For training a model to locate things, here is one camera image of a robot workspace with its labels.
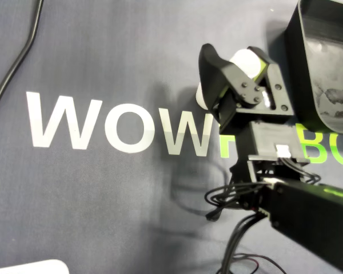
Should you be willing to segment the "black gripper servo housing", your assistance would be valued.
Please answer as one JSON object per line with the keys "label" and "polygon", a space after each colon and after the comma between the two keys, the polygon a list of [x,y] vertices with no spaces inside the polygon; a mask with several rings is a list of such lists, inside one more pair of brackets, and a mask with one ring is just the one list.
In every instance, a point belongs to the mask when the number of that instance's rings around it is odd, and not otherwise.
{"label": "black gripper servo housing", "polygon": [[252,121],[284,124],[294,117],[278,63],[258,47],[248,49],[263,64],[255,79],[241,65],[221,57],[212,44],[200,49],[202,97],[207,109],[218,114],[220,133],[239,133]]}

